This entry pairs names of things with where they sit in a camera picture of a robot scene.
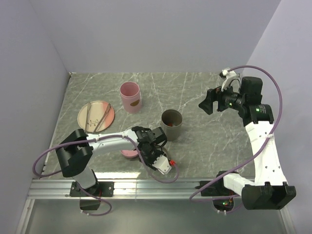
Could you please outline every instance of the marble tabletop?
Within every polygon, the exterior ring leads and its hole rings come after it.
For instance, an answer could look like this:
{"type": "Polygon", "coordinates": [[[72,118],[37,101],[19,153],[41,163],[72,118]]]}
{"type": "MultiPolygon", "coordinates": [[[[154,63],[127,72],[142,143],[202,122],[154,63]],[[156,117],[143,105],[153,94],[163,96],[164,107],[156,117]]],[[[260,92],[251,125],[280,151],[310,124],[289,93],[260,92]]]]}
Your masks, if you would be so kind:
{"type": "MultiPolygon", "coordinates": [[[[198,107],[207,89],[222,83],[212,73],[98,73],[72,74],[53,136],[53,145],[61,143],[79,128],[77,115],[89,101],[104,100],[113,106],[115,120],[102,133],[121,132],[133,126],[156,128],[161,113],[176,109],[182,113],[180,137],[166,144],[171,158],[177,162],[180,177],[215,177],[219,171],[231,169],[252,156],[248,135],[242,120],[234,110],[207,115],[198,107]],[[137,114],[127,113],[121,104],[119,88],[126,81],[134,81],[141,89],[143,107],[137,114]]],[[[96,155],[89,161],[98,178],[150,178],[135,158],[125,158],[120,152],[96,155]]],[[[44,174],[59,170],[55,152],[47,160],[44,174]]],[[[245,177],[254,177],[254,164],[239,170],[245,177]]],[[[175,170],[168,175],[174,177],[175,170]]],[[[61,174],[47,177],[61,179],[61,174]]]]}

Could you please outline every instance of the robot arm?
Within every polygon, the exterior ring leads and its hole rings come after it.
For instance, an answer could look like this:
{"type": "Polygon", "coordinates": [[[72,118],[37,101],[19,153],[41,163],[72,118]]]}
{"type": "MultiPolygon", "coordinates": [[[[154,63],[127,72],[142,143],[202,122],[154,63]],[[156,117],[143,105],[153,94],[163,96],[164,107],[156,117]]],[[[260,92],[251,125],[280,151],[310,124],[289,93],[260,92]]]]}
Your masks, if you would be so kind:
{"type": "Polygon", "coordinates": [[[97,178],[94,172],[87,166],[91,156],[135,149],[131,141],[121,137],[113,137],[113,135],[127,136],[132,139],[139,148],[148,167],[158,170],[162,174],[167,174],[171,170],[167,155],[161,150],[161,147],[167,142],[167,137],[160,127],[151,130],[137,126],[121,133],[104,135],[86,134],[82,129],[78,129],[72,132],[62,143],[98,138],[102,140],[57,149],[56,152],[63,176],[72,177],[84,189],[96,190],[97,178]]]}
{"type": "Polygon", "coordinates": [[[237,77],[235,72],[222,71],[225,78],[223,85],[207,91],[204,101],[199,104],[207,114],[213,113],[213,102],[218,102],[217,111],[228,108],[238,111],[248,133],[253,154],[256,154],[269,138],[264,150],[254,159],[255,180],[250,181],[238,173],[223,177],[224,187],[242,197],[246,209],[281,209],[296,196],[294,186],[288,186],[279,163],[274,135],[271,107],[261,104],[262,80],[256,77],[244,77],[239,93],[233,91],[232,81],[237,77]]]}

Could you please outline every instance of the pink cylindrical container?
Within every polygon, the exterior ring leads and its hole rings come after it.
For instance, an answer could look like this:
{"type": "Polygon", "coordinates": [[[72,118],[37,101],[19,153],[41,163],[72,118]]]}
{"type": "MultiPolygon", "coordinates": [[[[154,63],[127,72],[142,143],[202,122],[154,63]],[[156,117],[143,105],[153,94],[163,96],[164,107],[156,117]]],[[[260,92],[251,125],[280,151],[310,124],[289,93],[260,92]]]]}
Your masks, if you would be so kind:
{"type": "Polygon", "coordinates": [[[137,83],[125,82],[120,87],[120,96],[123,108],[134,114],[142,107],[140,88],[137,83]]]}

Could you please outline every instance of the black mounting bracket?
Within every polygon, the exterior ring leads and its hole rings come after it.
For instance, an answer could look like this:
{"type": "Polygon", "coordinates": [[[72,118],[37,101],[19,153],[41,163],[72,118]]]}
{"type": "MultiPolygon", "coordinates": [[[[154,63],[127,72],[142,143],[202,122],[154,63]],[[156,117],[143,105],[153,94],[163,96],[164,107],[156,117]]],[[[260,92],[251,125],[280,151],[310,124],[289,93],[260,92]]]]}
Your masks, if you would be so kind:
{"type": "MultiPolygon", "coordinates": [[[[225,173],[226,171],[220,171],[217,176],[225,173]]],[[[199,186],[196,186],[196,189],[200,189],[204,185],[208,184],[210,180],[202,180],[199,182],[199,186]]],[[[200,192],[201,196],[229,196],[229,195],[235,195],[235,193],[224,187],[223,180],[219,180],[213,185],[209,186],[208,188],[204,189],[200,192]]]]}
{"type": "MultiPolygon", "coordinates": [[[[92,194],[94,196],[101,196],[101,197],[112,197],[114,194],[114,182],[112,181],[99,181],[98,182],[98,189],[92,194]]],[[[77,186],[77,182],[74,181],[71,186],[71,190],[69,193],[71,197],[86,197],[83,191],[77,186]]]]}
{"type": "MultiPolygon", "coordinates": [[[[92,193],[94,196],[98,197],[112,197],[114,194],[114,182],[112,181],[97,181],[95,192],[92,193]]],[[[73,182],[69,196],[71,197],[87,197],[88,195],[85,194],[81,189],[77,186],[77,182],[73,182]]],[[[83,211],[96,211],[98,210],[101,202],[99,200],[80,200],[79,206],[80,209],[83,211]]]]}

